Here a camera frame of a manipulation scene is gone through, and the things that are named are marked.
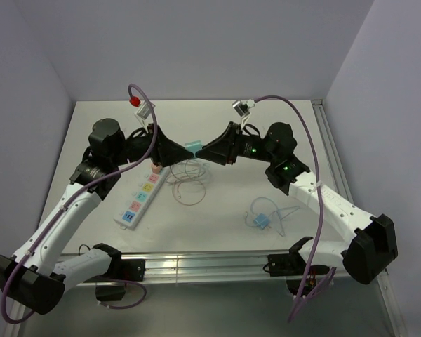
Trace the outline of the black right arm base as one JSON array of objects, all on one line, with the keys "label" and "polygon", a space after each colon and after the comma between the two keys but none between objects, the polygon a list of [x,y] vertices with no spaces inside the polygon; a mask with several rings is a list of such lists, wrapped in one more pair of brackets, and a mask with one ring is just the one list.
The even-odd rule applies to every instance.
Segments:
[{"label": "black right arm base", "polygon": [[[270,277],[298,277],[298,279],[286,282],[288,290],[293,295],[297,295],[305,266],[306,262],[297,253],[270,254],[267,256],[267,263],[262,269]],[[302,295],[307,296],[317,285],[316,277],[327,274],[329,270],[330,268],[324,265],[312,265]]]}]

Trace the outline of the white multicolour power strip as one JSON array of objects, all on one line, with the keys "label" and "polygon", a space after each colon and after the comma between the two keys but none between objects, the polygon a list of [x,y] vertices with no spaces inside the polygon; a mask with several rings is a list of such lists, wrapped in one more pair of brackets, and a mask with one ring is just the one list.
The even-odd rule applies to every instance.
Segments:
[{"label": "white multicolour power strip", "polygon": [[138,174],[127,195],[122,196],[114,222],[122,230],[134,230],[168,177],[168,169],[152,172],[151,165]]}]

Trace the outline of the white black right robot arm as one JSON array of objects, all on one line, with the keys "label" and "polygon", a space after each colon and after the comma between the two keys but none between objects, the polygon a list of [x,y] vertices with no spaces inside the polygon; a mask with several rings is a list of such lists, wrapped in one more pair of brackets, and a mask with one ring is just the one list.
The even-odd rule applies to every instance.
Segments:
[{"label": "white black right robot arm", "polygon": [[247,136],[241,127],[229,123],[224,133],[204,145],[196,155],[216,164],[234,164],[238,157],[265,161],[268,181],[323,219],[341,236],[340,242],[319,242],[312,255],[313,242],[302,241],[293,253],[290,267],[299,274],[313,264],[340,267],[361,284],[371,283],[398,256],[393,221],[382,214],[375,217],[323,184],[294,154],[297,141],[290,125],[276,122],[264,137]]}]

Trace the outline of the teal charger plug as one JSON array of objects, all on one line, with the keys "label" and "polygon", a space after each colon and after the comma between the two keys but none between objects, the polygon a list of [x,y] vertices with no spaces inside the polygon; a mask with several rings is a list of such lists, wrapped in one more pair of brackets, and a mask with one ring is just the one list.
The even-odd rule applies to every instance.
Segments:
[{"label": "teal charger plug", "polygon": [[200,140],[185,143],[185,149],[191,152],[194,157],[196,156],[196,153],[202,149],[202,147],[203,145]]}]

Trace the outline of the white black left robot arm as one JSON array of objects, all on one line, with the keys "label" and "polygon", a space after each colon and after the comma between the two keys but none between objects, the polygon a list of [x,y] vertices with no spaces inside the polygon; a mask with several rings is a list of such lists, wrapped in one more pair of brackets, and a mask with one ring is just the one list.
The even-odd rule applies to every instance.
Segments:
[{"label": "white black left robot arm", "polygon": [[12,256],[0,255],[1,314],[10,324],[19,321],[8,316],[8,298],[44,315],[72,287],[96,277],[106,280],[120,277],[121,252],[106,244],[96,244],[87,253],[63,263],[58,259],[73,234],[107,197],[122,173],[145,159],[167,167],[194,156],[169,140],[155,122],[141,136],[132,133],[126,137],[118,121],[101,119],[94,123],[88,142],[61,200],[43,224]]}]

